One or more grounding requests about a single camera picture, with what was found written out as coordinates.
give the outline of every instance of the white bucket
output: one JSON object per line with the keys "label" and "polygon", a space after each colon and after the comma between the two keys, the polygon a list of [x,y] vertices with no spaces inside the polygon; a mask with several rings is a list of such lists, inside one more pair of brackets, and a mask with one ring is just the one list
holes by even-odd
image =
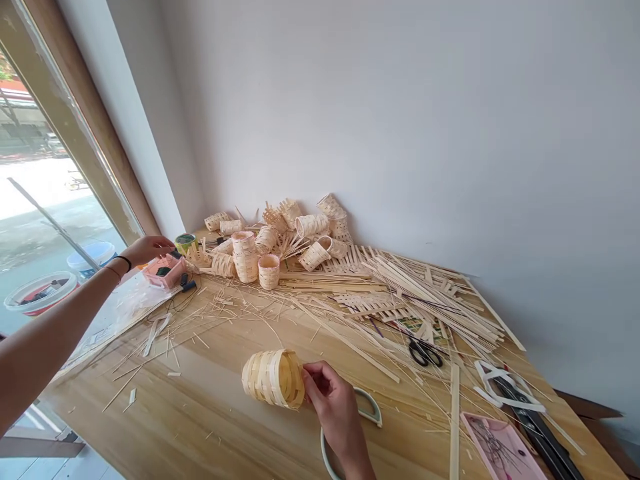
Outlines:
{"label": "white bucket", "polygon": [[[109,260],[118,255],[115,252],[115,247],[109,242],[92,243],[83,247],[89,256],[95,260],[95,262],[104,267]],[[80,256],[78,252],[72,253],[67,257],[67,265],[70,269],[78,272],[80,277],[84,280],[90,279],[95,275],[95,270]]]}
{"label": "white bucket", "polygon": [[[58,284],[57,289],[51,286],[54,281]],[[22,301],[40,292],[46,292],[48,288],[51,288],[51,292],[46,297],[20,305]],[[35,318],[67,297],[76,288],[78,288],[78,278],[74,274],[67,271],[54,272],[16,288],[7,295],[4,303],[9,311]]]}

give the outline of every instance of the wooden table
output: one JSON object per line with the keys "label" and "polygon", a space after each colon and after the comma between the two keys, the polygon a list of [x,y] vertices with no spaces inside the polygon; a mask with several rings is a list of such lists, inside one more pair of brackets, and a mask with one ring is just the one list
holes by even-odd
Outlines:
{"label": "wooden table", "polygon": [[[219,317],[199,318],[206,311],[220,281],[202,277],[199,295],[194,295],[178,319],[192,315],[194,328],[176,333],[174,344],[186,342],[173,352],[162,353],[138,371],[103,413],[102,410],[133,374],[114,380],[123,372],[142,364],[136,355],[113,373],[114,368],[144,338],[149,325],[141,323],[116,339],[92,362],[52,383],[41,398],[49,402],[67,424],[92,448],[128,479],[162,478],[251,478],[327,479],[319,445],[319,422],[313,409],[305,405],[299,412],[272,407],[248,397],[240,382],[241,369],[251,354],[278,349],[295,350],[304,362],[325,359],[354,385],[368,390],[381,407],[384,426],[362,420],[374,469],[379,479],[448,479],[449,424],[440,408],[451,407],[448,384],[439,379],[426,382],[424,391],[405,375],[395,383],[348,348],[315,320],[299,309],[271,300],[242,287],[226,287],[225,297],[234,306]],[[262,319],[237,319],[243,302],[264,309],[269,324]],[[385,360],[368,342],[353,331],[332,323],[374,358]],[[199,334],[192,337],[192,331]],[[456,341],[458,349],[463,342]],[[165,340],[154,344],[155,353],[164,352]],[[587,480],[624,480],[626,476],[603,450],[571,408],[509,340],[500,351],[509,366],[544,392],[535,392],[548,412],[580,444],[586,456],[576,450],[553,428],[556,438]],[[168,372],[180,372],[169,377]],[[441,374],[448,379],[448,371]],[[497,410],[480,399],[473,384],[461,374],[461,411],[497,416]],[[129,391],[137,389],[135,403],[126,408]],[[429,400],[430,396],[440,406]],[[489,480],[475,447],[460,434],[460,478]]]}

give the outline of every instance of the wristband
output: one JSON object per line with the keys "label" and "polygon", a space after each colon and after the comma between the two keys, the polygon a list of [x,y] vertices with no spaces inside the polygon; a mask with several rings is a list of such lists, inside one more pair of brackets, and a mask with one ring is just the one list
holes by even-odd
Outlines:
{"label": "wristband", "polygon": [[113,259],[116,259],[116,258],[122,258],[122,260],[124,260],[125,262],[127,262],[129,264],[129,270],[127,270],[127,273],[129,273],[131,271],[131,268],[133,267],[133,265],[131,264],[131,260],[129,260],[126,257],[122,257],[120,255],[116,255]]}

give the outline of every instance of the pavement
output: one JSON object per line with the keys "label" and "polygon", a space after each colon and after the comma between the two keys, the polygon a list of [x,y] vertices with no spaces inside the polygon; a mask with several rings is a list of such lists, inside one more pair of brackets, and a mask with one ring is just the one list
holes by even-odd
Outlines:
{"label": "pavement", "polygon": [[[73,248],[16,190],[12,177],[81,245],[108,241],[116,251],[125,248],[90,189],[70,190],[76,170],[69,158],[46,158],[0,164],[0,301],[20,285],[42,275],[69,270]],[[0,305],[0,331],[12,334],[28,319]]]}

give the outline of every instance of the hand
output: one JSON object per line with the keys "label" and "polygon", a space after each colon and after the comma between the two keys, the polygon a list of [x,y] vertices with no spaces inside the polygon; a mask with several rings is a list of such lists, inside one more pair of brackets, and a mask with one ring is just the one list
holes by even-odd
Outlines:
{"label": "hand", "polygon": [[136,267],[150,262],[154,257],[161,258],[174,249],[173,242],[162,236],[142,237],[124,249],[122,256],[131,262],[132,267]]}
{"label": "hand", "polygon": [[326,361],[303,365],[306,398],[313,404],[327,442],[348,479],[374,479],[353,386]]}

